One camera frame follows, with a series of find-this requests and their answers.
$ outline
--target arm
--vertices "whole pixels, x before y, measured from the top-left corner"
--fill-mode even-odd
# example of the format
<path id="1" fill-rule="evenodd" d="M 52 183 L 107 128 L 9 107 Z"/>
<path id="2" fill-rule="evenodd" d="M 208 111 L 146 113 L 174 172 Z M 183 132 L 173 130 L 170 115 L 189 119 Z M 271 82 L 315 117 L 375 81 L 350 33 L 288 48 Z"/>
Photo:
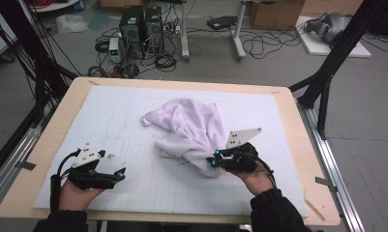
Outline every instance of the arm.
<path id="1" fill-rule="evenodd" d="M 266 172 L 258 168 L 253 173 L 234 173 L 255 196 L 251 200 L 254 232 L 310 231 L 292 203 L 274 188 Z"/>
<path id="2" fill-rule="evenodd" d="M 61 188 L 59 211 L 51 213 L 47 219 L 40 220 L 34 232 L 87 232 L 85 210 L 103 191 L 103 189 L 81 190 L 67 180 Z"/>

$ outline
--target lavender cloth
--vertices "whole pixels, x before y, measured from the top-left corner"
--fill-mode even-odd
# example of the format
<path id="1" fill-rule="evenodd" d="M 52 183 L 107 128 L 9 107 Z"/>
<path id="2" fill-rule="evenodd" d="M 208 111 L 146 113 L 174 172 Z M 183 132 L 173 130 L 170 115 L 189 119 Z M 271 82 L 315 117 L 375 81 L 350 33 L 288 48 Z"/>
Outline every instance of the lavender cloth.
<path id="1" fill-rule="evenodd" d="M 141 122 L 145 127 L 156 125 L 170 132 L 168 137 L 155 142 L 163 157 L 181 162 L 187 160 L 207 177 L 222 173 L 220 168 L 211 167 L 206 160 L 226 143 L 215 104 L 175 99 L 145 114 Z"/>

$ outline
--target floor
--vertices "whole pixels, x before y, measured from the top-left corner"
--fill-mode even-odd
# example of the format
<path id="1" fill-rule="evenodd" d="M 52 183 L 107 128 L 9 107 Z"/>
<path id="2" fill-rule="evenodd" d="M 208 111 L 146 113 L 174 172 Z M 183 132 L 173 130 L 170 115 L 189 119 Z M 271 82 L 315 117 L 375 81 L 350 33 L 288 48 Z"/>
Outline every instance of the floor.
<path id="1" fill-rule="evenodd" d="M 104 22 L 94 24 L 93 30 L 86 32 L 54 36 L 76 68 L 85 75 L 96 65 L 95 39 L 103 31 L 117 27 L 119 20 L 107 19 L 102 12 L 89 7 L 81 13 L 71 9 L 57 11 L 48 14 L 44 21 L 51 22 L 63 14 L 83 15 L 87 22 Z M 192 25 L 199 22 L 189 20 Z M 245 20 L 245 28 L 249 27 L 247 23 Z M 388 43 L 372 43 L 388 51 Z M 336 73 L 326 133 L 365 230 L 388 231 L 388 53 L 364 41 L 362 44 L 372 58 L 349 58 Z M 262 60 L 248 56 L 237 62 L 233 43 L 224 34 L 192 33 L 190 46 L 190 62 L 184 62 L 177 50 L 178 63 L 174 72 L 160 72 L 161 76 L 145 72 L 139 78 L 290 86 L 314 74 L 326 58 L 308 55 L 299 44 L 283 46 Z M 72 69 L 56 46 L 53 48 L 59 63 Z M 255 48 L 261 49 L 260 43 Z M 302 94 L 303 90 L 298 91 L 294 97 Z M 19 63 L 0 62 L 0 149 L 33 105 Z M 32 231 L 35 223 L 34 220 L 0 218 L 0 231 Z M 347 231 L 343 223 L 337 227 L 313 229 Z"/>

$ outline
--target black jacket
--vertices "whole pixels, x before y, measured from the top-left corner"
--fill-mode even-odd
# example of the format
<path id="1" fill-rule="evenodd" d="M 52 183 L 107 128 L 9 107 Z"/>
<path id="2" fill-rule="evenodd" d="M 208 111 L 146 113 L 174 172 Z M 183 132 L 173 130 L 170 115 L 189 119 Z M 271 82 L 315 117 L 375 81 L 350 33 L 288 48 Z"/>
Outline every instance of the black jacket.
<path id="1" fill-rule="evenodd" d="M 310 232 L 296 208 L 278 189 L 264 191 L 251 200 L 254 232 Z M 34 232 L 88 232 L 87 214 L 58 211 L 37 223 Z"/>

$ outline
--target cardboard box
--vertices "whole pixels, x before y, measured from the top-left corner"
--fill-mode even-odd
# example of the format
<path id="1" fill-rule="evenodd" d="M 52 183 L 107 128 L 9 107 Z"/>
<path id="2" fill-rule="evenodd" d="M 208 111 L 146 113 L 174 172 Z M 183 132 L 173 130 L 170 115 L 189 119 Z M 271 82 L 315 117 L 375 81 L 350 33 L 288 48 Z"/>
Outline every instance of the cardboard box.
<path id="1" fill-rule="evenodd" d="M 252 3 L 249 19 L 253 29 L 293 30 L 305 0 Z"/>
<path id="2" fill-rule="evenodd" d="M 354 15 L 362 3 L 363 0 L 306 0 L 301 15 L 318 17 L 333 12 Z"/>
<path id="3" fill-rule="evenodd" d="M 145 6 L 145 0 L 101 0 L 104 8 L 124 8 L 125 6 Z"/>

